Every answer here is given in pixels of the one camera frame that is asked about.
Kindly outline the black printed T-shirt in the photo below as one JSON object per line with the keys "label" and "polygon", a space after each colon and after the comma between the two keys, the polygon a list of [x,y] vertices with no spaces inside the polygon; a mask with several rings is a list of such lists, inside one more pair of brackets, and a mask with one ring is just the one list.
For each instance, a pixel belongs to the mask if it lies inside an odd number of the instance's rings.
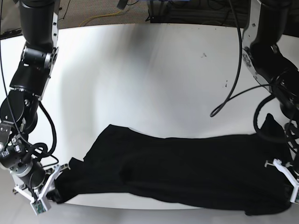
{"label": "black printed T-shirt", "polygon": [[267,161],[291,161],[284,144],[257,134],[206,139],[155,138],[127,127],[107,126],[82,161],[56,180],[56,203],[80,194],[130,193],[167,203],[248,216],[291,207],[292,185]]}

